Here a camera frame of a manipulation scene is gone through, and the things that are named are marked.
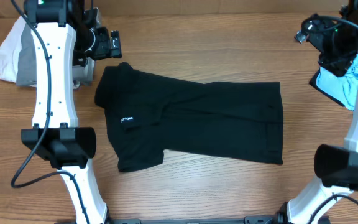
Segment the black polo shirt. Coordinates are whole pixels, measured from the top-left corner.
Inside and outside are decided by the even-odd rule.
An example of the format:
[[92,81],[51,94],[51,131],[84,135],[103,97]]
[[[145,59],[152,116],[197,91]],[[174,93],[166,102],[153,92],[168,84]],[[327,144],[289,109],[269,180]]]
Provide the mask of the black polo shirt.
[[141,72],[122,62],[104,69],[94,101],[104,110],[120,172],[157,166],[167,149],[283,162],[278,82],[204,84]]

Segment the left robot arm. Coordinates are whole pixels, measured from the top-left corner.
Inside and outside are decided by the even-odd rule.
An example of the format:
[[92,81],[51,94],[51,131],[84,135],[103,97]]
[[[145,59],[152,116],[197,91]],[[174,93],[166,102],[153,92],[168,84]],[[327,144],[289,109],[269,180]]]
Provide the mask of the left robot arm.
[[121,57],[119,32],[103,27],[99,10],[85,9],[83,1],[28,0],[19,13],[30,27],[36,59],[36,105],[22,143],[63,179],[76,223],[111,223],[93,169],[96,133],[78,123],[73,81],[77,74],[91,80],[95,61]]

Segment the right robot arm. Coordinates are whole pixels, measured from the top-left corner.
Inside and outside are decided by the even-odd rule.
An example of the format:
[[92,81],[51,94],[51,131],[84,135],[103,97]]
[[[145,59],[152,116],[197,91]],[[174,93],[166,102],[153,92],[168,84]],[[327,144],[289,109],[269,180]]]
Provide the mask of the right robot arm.
[[[358,1],[342,6],[339,17],[313,14],[295,34],[319,50],[321,67],[340,77],[358,58]],[[322,144],[314,156],[315,175],[299,195],[285,202],[267,223],[329,223],[325,213],[358,191],[358,90],[344,145]]]

